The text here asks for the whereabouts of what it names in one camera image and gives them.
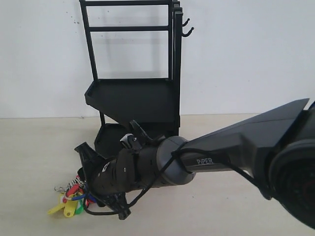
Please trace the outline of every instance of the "yellow key tag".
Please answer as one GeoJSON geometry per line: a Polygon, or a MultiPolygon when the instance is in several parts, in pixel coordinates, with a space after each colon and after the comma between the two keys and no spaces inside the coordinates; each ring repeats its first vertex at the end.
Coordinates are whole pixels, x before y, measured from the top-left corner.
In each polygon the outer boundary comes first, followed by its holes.
{"type": "Polygon", "coordinates": [[[65,217],[73,217],[75,210],[77,209],[78,201],[67,200],[64,206],[63,214],[65,217]]]}
{"type": "Polygon", "coordinates": [[[59,204],[53,208],[51,208],[47,214],[48,215],[51,215],[51,214],[54,214],[56,213],[57,211],[63,209],[65,207],[65,203],[63,203],[63,194],[60,194],[59,195],[59,204]]]}

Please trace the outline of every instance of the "table surface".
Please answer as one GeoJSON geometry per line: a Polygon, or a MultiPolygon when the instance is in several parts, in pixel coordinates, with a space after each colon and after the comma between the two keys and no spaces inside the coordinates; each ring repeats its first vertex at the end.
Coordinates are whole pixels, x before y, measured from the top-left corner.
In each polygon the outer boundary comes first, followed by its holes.
{"type": "MultiPolygon", "coordinates": [[[[193,139],[251,116],[182,116],[180,133],[193,139]]],[[[187,185],[151,189],[125,221],[85,212],[48,216],[58,201],[54,187],[80,168],[73,149],[83,142],[93,147],[99,126],[98,118],[0,119],[1,235],[314,235],[234,172],[198,173],[187,185]]]]}

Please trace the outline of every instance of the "robotic arm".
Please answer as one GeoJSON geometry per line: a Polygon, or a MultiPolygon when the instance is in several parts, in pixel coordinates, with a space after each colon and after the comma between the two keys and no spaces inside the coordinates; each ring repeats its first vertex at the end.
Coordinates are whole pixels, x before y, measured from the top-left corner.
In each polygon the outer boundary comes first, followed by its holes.
{"type": "Polygon", "coordinates": [[[132,121],[117,157],[102,157],[83,143],[75,149],[82,162],[78,174],[97,204],[113,212],[84,208],[126,219],[151,187],[184,185],[198,172],[234,170],[264,198],[277,199],[315,229],[315,103],[304,110],[307,102],[293,101],[191,141],[180,136],[151,139],[132,121]],[[142,191],[127,204],[126,193],[133,190],[142,191]]]}

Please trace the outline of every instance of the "black metal rack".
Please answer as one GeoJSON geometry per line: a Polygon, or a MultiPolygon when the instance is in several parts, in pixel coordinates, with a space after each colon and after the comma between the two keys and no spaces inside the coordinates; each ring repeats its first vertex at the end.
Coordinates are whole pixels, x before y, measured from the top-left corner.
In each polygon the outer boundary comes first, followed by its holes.
{"type": "Polygon", "coordinates": [[[136,120],[152,136],[178,135],[180,127],[180,77],[183,34],[183,10],[173,0],[80,0],[85,35],[91,61],[93,82],[85,93],[86,103],[100,113],[101,128],[95,149],[101,155],[115,155],[121,149],[119,140],[128,124],[136,120]],[[167,5],[167,26],[91,27],[87,14],[90,6],[167,5]],[[168,31],[168,77],[155,79],[100,79],[97,74],[91,32],[168,31]],[[106,123],[105,115],[118,124],[106,123]]]}

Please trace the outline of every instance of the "black cable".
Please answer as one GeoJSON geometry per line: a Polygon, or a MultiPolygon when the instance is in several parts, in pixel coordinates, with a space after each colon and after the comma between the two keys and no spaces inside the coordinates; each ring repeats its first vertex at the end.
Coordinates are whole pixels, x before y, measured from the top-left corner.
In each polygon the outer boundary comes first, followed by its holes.
{"type": "MultiPolygon", "coordinates": [[[[163,166],[163,168],[158,172],[158,174],[155,176],[155,178],[151,181],[151,183],[144,188],[140,194],[135,197],[131,203],[126,204],[124,206],[124,208],[122,208],[121,210],[117,210],[117,211],[108,211],[108,212],[94,212],[94,211],[90,211],[88,210],[87,206],[86,206],[86,200],[87,200],[87,196],[89,194],[89,190],[87,190],[87,193],[84,197],[84,202],[83,202],[83,209],[91,215],[116,215],[119,213],[122,213],[126,210],[129,210],[132,206],[134,206],[138,200],[140,198],[143,197],[143,195],[145,195],[150,188],[152,188],[152,186],[154,185],[154,183],[158,180],[158,178],[160,178],[160,176],[163,174],[163,172],[172,164],[172,162],[179,158],[182,154],[184,153],[198,153],[198,154],[202,154],[205,155],[207,157],[212,157],[212,154],[210,151],[205,151],[205,150],[201,150],[201,149],[197,149],[197,148],[185,148],[185,149],[181,149],[182,146],[184,146],[183,143],[182,145],[179,146],[179,148],[172,152],[172,157],[168,160],[168,162],[163,166]]],[[[235,172],[237,172],[238,174],[240,174],[242,177],[244,177],[245,179],[247,179],[251,184],[253,184],[254,186],[256,186],[258,189],[264,191],[265,193],[269,194],[271,197],[273,197],[274,199],[279,200],[279,197],[276,195],[276,193],[274,193],[273,191],[271,191],[270,189],[266,188],[264,185],[260,184],[256,179],[254,179],[252,176],[250,176],[249,174],[247,174],[245,171],[241,170],[240,168],[234,166],[233,164],[229,163],[229,162],[225,162],[224,160],[217,160],[217,163],[220,163],[222,165],[225,165],[226,167],[234,170],[235,172]]],[[[104,201],[102,199],[99,199],[98,197],[94,196],[96,199],[98,199],[101,203],[105,204],[104,201]]]]}

